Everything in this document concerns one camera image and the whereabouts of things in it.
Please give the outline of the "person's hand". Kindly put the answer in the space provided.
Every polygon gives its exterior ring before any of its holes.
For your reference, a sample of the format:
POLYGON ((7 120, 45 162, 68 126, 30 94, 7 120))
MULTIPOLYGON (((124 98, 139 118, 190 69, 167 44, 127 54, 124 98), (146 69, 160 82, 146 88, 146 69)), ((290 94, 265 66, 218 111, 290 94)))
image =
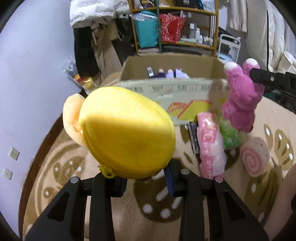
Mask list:
POLYGON ((273 240, 291 217, 292 199, 295 196, 295 164, 282 181, 273 208, 264 225, 269 240, 273 240))

